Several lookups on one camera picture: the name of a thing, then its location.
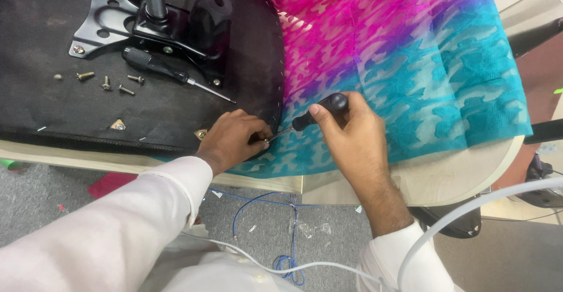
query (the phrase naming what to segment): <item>shirt button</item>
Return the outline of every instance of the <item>shirt button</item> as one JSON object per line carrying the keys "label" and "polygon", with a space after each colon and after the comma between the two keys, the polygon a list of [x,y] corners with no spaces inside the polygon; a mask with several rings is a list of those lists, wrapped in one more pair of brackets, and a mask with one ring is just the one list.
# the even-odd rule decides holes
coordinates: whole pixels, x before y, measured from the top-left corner
{"label": "shirt button", "polygon": [[264,282],[265,279],[266,279],[266,276],[264,274],[255,274],[254,279],[258,282]]}

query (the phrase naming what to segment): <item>white shirt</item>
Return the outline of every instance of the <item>white shirt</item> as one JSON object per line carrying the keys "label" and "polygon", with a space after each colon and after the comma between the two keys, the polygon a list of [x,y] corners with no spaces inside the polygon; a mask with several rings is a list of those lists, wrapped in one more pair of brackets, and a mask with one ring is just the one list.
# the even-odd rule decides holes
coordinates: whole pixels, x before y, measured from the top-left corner
{"label": "white shirt", "polygon": [[[205,236],[202,225],[193,223],[212,178],[210,166],[197,157],[139,174],[109,195],[1,248],[0,290],[299,291],[239,254],[179,236],[183,229]],[[360,254],[358,269],[397,287],[401,262],[421,235],[413,224],[371,240]],[[357,289],[378,291],[379,286],[357,277]],[[427,243],[405,272],[404,291],[461,289]]]}

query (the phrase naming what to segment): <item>patterned fabric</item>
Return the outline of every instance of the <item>patterned fabric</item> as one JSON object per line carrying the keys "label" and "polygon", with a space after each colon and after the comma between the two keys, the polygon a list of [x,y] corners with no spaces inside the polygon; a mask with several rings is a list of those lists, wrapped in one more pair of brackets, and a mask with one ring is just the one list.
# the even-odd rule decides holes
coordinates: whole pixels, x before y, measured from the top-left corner
{"label": "patterned fabric", "polygon": [[[383,117],[389,161],[531,134],[493,0],[272,0],[285,43],[282,127],[339,91]],[[316,125],[274,140],[230,173],[335,170]]]}

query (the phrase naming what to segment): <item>white sleeve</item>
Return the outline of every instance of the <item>white sleeve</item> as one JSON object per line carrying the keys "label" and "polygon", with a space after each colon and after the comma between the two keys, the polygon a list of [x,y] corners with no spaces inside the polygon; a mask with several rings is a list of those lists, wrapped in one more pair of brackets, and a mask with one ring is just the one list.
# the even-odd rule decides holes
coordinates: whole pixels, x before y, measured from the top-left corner
{"label": "white sleeve", "polygon": [[[379,278],[385,278],[398,288],[398,269],[406,253],[423,234],[417,223],[400,231],[371,240],[360,253],[359,270]],[[357,290],[379,291],[379,285],[370,279],[356,275]],[[442,261],[432,245],[427,242],[411,260],[405,270],[404,292],[452,292],[461,291],[455,287]]]}
{"label": "white sleeve", "polygon": [[0,249],[1,291],[137,291],[213,172],[184,157]]}

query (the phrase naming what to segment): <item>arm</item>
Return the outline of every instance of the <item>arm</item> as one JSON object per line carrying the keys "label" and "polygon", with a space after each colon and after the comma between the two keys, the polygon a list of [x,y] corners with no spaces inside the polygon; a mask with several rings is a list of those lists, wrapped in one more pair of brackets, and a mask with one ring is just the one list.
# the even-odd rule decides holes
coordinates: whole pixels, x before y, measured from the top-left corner
{"label": "arm", "polygon": [[[343,94],[350,108],[346,124],[339,126],[320,105],[312,105],[309,111],[319,123],[334,163],[354,188],[369,219],[374,239],[362,250],[359,268],[384,277],[397,288],[398,269],[423,232],[391,181],[384,120],[370,109],[361,94]],[[405,292],[454,290],[452,279],[429,243],[409,264],[405,283]],[[364,277],[357,277],[357,288],[379,291],[379,285]]]}
{"label": "arm", "polygon": [[226,113],[195,157],[137,180],[0,249],[2,291],[137,291],[165,245],[191,226],[213,176],[256,154],[265,122]]}

